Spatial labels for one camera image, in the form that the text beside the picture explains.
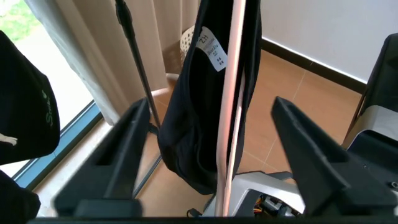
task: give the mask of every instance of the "black cap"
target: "black cap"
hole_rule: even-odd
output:
[[[50,154],[59,140],[48,78],[0,31],[0,165]]]

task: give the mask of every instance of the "white sheer curtain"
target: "white sheer curtain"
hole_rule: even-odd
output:
[[[25,1],[109,124],[145,96],[113,0]],[[177,43],[195,23],[198,0],[126,0],[126,4],[151,90],[165,88],[166,72],[180,69]],[[177,48],[177,54],[170,53]]]

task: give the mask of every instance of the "blue window frame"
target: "blue window frame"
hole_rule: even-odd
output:
[[[62,129],[55,151],[47,156],[31,159],[12,178],[20,187],[33,190],[55,166],[87,135],[102,118],[100,109],[92,101]]]

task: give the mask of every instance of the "tile floor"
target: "tile floor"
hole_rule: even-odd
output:
[[[169,103],[171,89],[155,97],[161,120]],[[257,85],[247,115],[244,154],[239,172],[263,170],[270,173],[290,170],[271,119],[271,106],[276,96],[293,101],[339,143],[343,141],[360,98],[358,93],[262,51]],[[91,135],[96,136],[97,133],[103,135],[109,127],[102,122],[96,130],[93,130]],[[87,138],[91,143],[82,146],[88,151],[85,152],[85,156],[90,155],[93,146],[99,143],[98,138],[93,140],[90,140],[92,137]],[[71,157],[81,158],[80,150],[82,149],[74,150]],[[158,155],[156,136],[148,134],[136,183],[142,180]],[[39,214],[41,216],[56,215],[51,207],[51,199],[78,168],[78,165],[75,165],[74,169],[68,165],[72,163],[68,161],[73,159],[66,158],[65,161],[59,165],[60,171],[55,171],[55,174],[47,178],[49,180],[36,190],[43,203]],[[63,170],[66,168],[63,167],[68,166],[70,174],[65,175]],[[62,181],[54,180],[54,177],[60,175]],[[138,195],[146,217],[184,217],[190,208],[202,211],[209,198],[210,195],[200,195],[195,192],[181,178],[169,171],[163,162],[159,164]]]

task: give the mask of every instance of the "black pole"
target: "black pole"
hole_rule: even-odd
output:
[[[152,93],[150,91],[150,86],[148,83],[147,75],[145,73],[144,65],[142,64],[141,55],[139,53],[139,49],[136,42],[136,35],[134,33],[134,28],[132,26],[132,18],[129,8],[124,0],[115,0],[116,1],[116,15],[118,16],[118,21],[120,25],[123,27],[124,35],[129,42],[130,50],[134,61],[137,65],[137,70],[139,77],[141,78],[142,86],[144,87],[145,94],[147,95],[148,103],[150,109],[152,110],[152,114],[155,118],[155,123],[157,128],[160,128],[160,119],[157,114],[156,106],[154,98],[152,97]],[[152,167],[149,169],[149,172],[145,175],[144,179],[138,185],[137,189],[133,191],[132,197],[137,197],[140,190],[144,187],[145,183],[148,181],[150,175],[155,171],[157,165],[159,165],[160,160],[162,160],[162,156],[159,156]]]

